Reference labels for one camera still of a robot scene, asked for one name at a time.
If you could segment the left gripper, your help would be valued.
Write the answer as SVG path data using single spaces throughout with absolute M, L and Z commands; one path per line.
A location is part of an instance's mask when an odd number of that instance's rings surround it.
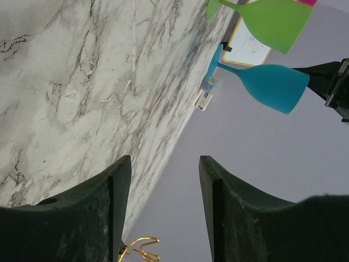
M 305 68 L 293 68 L 310 75 L 308 87 L 334 109 L 342 123 L 348 123 L 348 58 Z

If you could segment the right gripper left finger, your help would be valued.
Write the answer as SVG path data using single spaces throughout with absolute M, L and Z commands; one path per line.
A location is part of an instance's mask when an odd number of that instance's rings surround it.
M 117 261 L 131 158 L 36 205 L 1 208 L 1 261 Z

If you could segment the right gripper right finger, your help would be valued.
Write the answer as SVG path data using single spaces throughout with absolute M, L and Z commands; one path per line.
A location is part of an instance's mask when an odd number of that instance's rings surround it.
M 348 196 L 292 203 L 201 156 L 199 176 L 213 261 L 348 261 Z

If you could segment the blue wine glass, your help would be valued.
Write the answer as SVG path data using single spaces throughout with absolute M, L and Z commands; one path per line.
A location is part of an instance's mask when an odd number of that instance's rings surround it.
M 209 80 L 216 68 L 237 75 L 249 94 L 259 103 L 283 114 L 289 114 L 300 101 L 310 81 L 310 75 L 278 64 L 261 64 L 237 69 L 220 63 L 224 45 L 216 49 L 205 79 Z

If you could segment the green wine glass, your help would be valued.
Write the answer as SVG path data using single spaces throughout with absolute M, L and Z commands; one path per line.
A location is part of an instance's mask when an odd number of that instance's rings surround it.
M 240 14 L 259 42 L 287 54 L 296 42 L 314 7 L 293 0 L 258 0 L 246 4 L 208 1 L 206 18 L 212 19 L 221 5 Z

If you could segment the magenta wine glass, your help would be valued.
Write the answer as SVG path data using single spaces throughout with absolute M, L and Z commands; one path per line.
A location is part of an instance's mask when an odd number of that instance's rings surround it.
M 317 0 L 296 0 L 306 5 L 314 6 L 317 3 Z

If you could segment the white whiteboard eraser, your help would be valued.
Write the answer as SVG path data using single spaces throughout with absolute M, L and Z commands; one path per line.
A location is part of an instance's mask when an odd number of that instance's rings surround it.
M 195 108 L 198 108 L 201 111 L 205 111 L 212 97 L 213 95 L 211 93 L 208 93 L 206 91 L 201 91 L 199 98 L 195 103 Z

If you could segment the small whiteboard with wooden frame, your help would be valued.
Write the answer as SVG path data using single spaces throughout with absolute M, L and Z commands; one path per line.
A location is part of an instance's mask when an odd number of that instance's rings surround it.
M 242 17 L 235 11 L 232 17 L 232 34 L 222 55 L 226 63 L 242 66 L 264 64 L 271 48 L 260 43 L 247 29 Z

